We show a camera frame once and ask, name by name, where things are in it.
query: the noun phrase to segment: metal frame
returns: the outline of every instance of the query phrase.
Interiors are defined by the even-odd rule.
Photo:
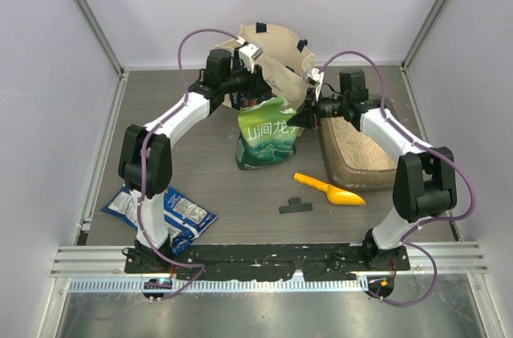
[[[55,337],[57,334],[71,283],[70,278],[57,278],[53,281],[53,288],[50,291],[44,317],[37,334],[40,338]]]
[[[488,269],[483,254],[476,242],[428,242],[419,243],[435,259],[438,274],[487,274]],[[62,246],[57,252],[51,270],[52,278],[105,278],[141,277],[140,274],[124,272],[126,256],[122,250],[127,246]],[[398,275],[431,274],[433,269],[429,259],[419,250],[408,247],[410,266],[408,272]],[[360,276],[384,275],[389,272],[357,272]]]
[[[489,336],[504,336],[499,318],[484,282],[488,273],[483,254],[476,242],[419,243],[435,259],[438,274],[468,274],[483,324]],[[64,304],[72,292],[140,292],[147,275],[126,274],[123,271],[125,246],[62,246],[59,248],[50,276],[55,282],[39,337],[55,336],[59,321],[65,312]],[[398,275],[430,275],[430,261],[417,249],[408,247],[412,269]],[[385,275],[389,272],[355,272],[358,280],[305,282],[301,272],[285,282],[212,282],[199,281],[187,292],[191,293],[241,293],[241,292],[347,292],[365,290],[367,275]]]
[[[99,45],[102,47],[103,52],[108,57],[111,65],[114,67],[116,74],[121,75],[123,73],[123,67],[119,63],[118,58],[115,56],[114,50],[112,50],[111,44],[107,40],[107,36],[103,33],[102,27],[96,20],[95,13],[92,11],[87,0],[75,0],[77,7],[79,8],[82,16],[86,19],[87,25],[91,28],[93,35],[98,40]]]
[[[490,289],[487,285],[487,278],[480,274],[469,274],[468,281],[471,286],[472,295],[477,304],[483,327],[487,336],[501,337],[508,336],[504,330],[504,324],[497,305],[495,304]]]
[[[121,102],[123,101],[123,94],[125,92],[125,88],[127,87],[127,80],[128,73],[123,73],[118,77],[117,80],[114,95],[112,96],[111,100],[111,109],[109,110],[107,122],[105,123],[105,127],[103,129],[102,140],[96,154],[95,166],[93,168],[90,181],[91,183],[87,189],[87,194],[82,209],[82,215],[80,216],[80,221],[78,223],[79,228],[77,229],[75,236],[75,243],[77,243],[81,231],[89,231],[88,227],[90,226],[91,218],[95,212],[95,205],[98,198],[100,184],[102,182],[103,170],[105,169],[105,164],[107,163],[107,156],[109,149],[111,148],[115,124],[118,120],[119,109],[121,108]]]
[[[426,16],[426,19],[424,20],[421,26],[420,31],[417,33],[417,37],[415,38],[413,44],[408,50],[408,53],[406,54],[404,61],[402,62],[402,67],[404,69],[407,70],[408,67],[410,67],[410,64],[412,63],[415,55],[417,54],[418,49],[426,39],[426,36],[430,32],[431,27],[433,27],[434,23],[436,22],[438,16],[442,12],[442,9],[446,5],[446,3],[447,0],[435,0],[429,14]]]

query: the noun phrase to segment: dark floor panel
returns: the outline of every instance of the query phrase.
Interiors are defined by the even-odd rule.
[[[330,67],[325,80],[337,83],[338,67]],[[379,93],[375,72],[364,68],[371,94]],[[398,66],[382,67],[387,97],[398,119],[419,135],[418,124]],[[189,82],[197,70],[187,71]],[[119,190],[119,153],[125,129],[160,116],[182,95],[179,71],[131,72],[103,175],[96,210]],[[239,134],[237,113],[226,107],[198,123],[173,149],[172,186],[219,219],[201,236],[201,243],[322,243],[357,242],[383,220],[392,207],[391,191],[362,194],[364,207],[334,206],[325,194],[293,181],[295,172],[326,179],[316,131],[297,140],[297,155],[289,161],[256,171],[239,171],[235,162]],[[281,215],[279,206],[300,196],[313,211]],[[95,212],[88,245],[132,244],[135,233],[120,219]],[[412,240],[452,240],[448,223],[430,225]]]

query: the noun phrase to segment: gray floor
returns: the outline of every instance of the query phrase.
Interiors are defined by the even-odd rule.
[[[330,67],[326,81],[337,83],[339,68]],[[419,135],[406,87],[398,66],[384,66],[387,98],[398,119]],[[374,70],[364,68],[371,94],[379,93]],[[187,72],[188,81],[198,71]],[[95,215],[87,239],[89,245],[129,245],[135,232],[121,219],[98,211],[122,185],[117,175],[125,129],[145,124],[161,115],[182,95],[178,71],[131,72],[116,123],[114,138]],[[380,223],[392,207],[391,191],[362,194],[364,207],[334,206],[323,193],[293,181],[295,172],[326,179],[317,131],[305,131],[297,140],[297,155],[287,162],[256,171],[239,171],[235,163],[239,134],[237,113],[220,107],[198,123],[172,151],[171,185],[219,219],[199,243],[323,243],[360,242],[366,231]],[[313,211],[280,215],[278,207],[300,196]],[[452,240],[448,223],[430,225],[412,236],[417,241]]]
[[[394,300],[415,300],[431,275],[399,276]],[[70,294],[58,337],[451,337],[486,336],[466,275],[439,276],[434,294],[396,308],[363,292],[183,294],[149,304],[140,294]],[[92,320],[88,316],[108,318]]]

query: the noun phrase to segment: plastic bag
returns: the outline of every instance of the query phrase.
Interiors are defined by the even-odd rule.
[[[120,217],[137,230],[137,206],[130,191],[123,186],[101,211]],[[164,194],[164,221],[171,236],[171,253],[183,252],[192,241],[216,221],[217,215],[204,210],[172,187]]]
[[[287,126],[296,111],[282,97],[241,108],[236,162],[241,170],[269,166],[296,154],[299,127]]]

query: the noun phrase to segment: blue plastic package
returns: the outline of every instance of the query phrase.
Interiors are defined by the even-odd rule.
[[[123,186],[101,211],[120,217],[137,230],[137,206],[127,187]],[[216,219],[217,215],[204,210],[174,188],[168,187],[164,193],[164,220],[174,256],[189,247]]]

